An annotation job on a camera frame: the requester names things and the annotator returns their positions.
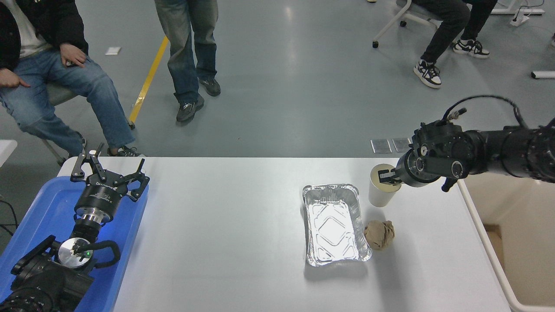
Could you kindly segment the person's right hand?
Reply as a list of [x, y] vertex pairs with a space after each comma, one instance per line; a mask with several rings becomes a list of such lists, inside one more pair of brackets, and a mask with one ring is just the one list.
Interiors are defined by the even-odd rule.
[[0, 70], [0, 87], [1, 88], [16, 88], [23, 86], [29, 88], [30, 85], [26, 83], [20, 76], [16, 75], [13, 71], [2, 68]]

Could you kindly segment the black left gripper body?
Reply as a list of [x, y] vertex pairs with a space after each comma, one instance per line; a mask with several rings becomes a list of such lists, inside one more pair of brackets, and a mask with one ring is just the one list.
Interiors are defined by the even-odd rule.
[[112, 218], [126, 193], [127, 184], [120, 174], [107, 172], [105, 180], [97, 174], [90, 175], [86, 180], [85, 190], [76, 203], [75, 212], [83, 216], [101, 211], [105, 218]]

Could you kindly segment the person's left hand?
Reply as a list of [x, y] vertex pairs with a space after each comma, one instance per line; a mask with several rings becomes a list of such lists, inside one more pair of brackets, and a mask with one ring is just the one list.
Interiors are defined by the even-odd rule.
[[81, 49], [69, 43], [62, 43], [59, 46], [59, 49], [61, 54], [61, 62], [64, 67], [67, 67], [67, 64], [70, 63], [80, 68], [85, 67], [87, 55]]

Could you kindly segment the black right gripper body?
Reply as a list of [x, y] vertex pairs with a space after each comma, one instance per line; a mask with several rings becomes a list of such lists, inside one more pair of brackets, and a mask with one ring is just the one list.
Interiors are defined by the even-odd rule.
[[418, 171], [416, 159], [414, 151], [408, 151], [398, 160], [395, 168], [395, 182], [419, 188], [439, 179], [438, 175]]

